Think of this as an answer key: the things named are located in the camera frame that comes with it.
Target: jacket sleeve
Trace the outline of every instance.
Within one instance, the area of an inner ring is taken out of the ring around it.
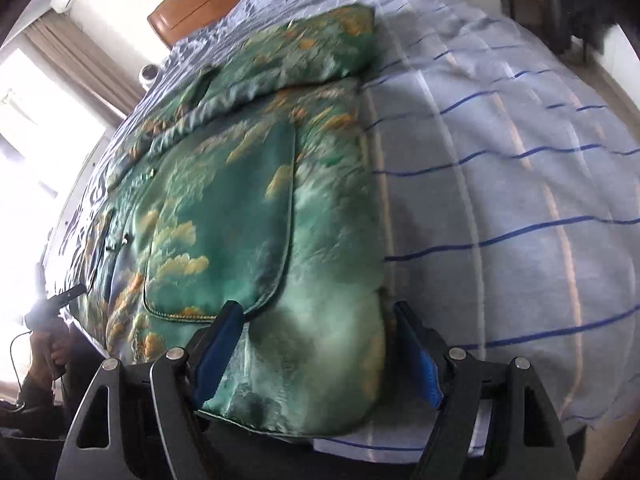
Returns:
[[[18,395],[18,404],[25,408],[46,408],[53,406],[53,391],[39,386],[30,374],[24,378],[22,389]]]

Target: curtain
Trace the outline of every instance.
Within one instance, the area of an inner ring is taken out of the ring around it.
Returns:
[[[114,127],[145,94],[64,14],[49,10],[25,28],[24,35],[71,88]]]

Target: bed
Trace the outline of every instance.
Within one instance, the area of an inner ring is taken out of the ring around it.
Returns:
[[[98,164],[48,284],[76,279],[110,161],[166,95],[259,30],[353,3],[375,10],[358,122],[385,235],[385,302],[409,301],[481,359],[525,355],[567,434],[635,409],[638,143],[535,37],[461,0],[165,0],[149,22],[172,52]],[[416,462],[434,418],[399,377],[364,425],[314,446]]]

